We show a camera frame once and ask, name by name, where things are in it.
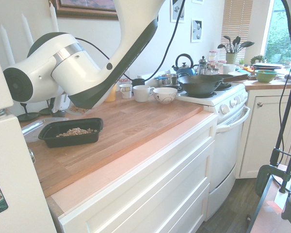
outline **blue kettle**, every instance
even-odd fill
[[[188,66],[186,65],[185,62],[183,62],[182,66],[181,67],[178,67],[178,60],[180,57],[187,57],[190,62],[191,62],[191,65]],[[193,65],[193,59],[191,58],[190,55],[186,54],[186,53],[183,53],[183,54],[180,54],[177,58],[176,58],[176,66],[172,66],[172,68],[174,69],[174,71],[177,73],[177,75],[179,77],[181,76],[190,76],[190,75],[195,75],[196,74],[196,71],[194,69],[194,66],[197,66],[197,65]]]

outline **window blind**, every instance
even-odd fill
[[[253,0],[225,0],[221,44],[228,43],[224,35],[231,38],[231,44],[237,36],[241,38],[240,43],[247,41],[252,2]],[[237,60],[244,58],[245,51],[243,49],[237,54]],[[224,48],[220,49],[219,60],[226,60]]]

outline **framed picture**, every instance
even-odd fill
[[[192,38],[191,42],[202,42],[203,38],[203,19],[192,18]]]
[[[204,0],[192,0],[193,3],[204,4]]]
[[[57,17],[118,20],[113,0],[51,0]]]
[[[183,0],[170,0],[170,22],[175,23],[177,21],[180,8],[182,5]],[[179,23],[184,23],[185,22],[185,5],[183,6]]]

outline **white refrigerator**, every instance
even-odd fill
[[[0,110],[13,105],[0,67]],[[17,117],[0,111],[0,233],[55,233]]]

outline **green bowl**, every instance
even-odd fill
[[[277,71],[274,70],[255,70],[256,79],[260,83],[269,83],[270,81],[274,80],[277,75]]]

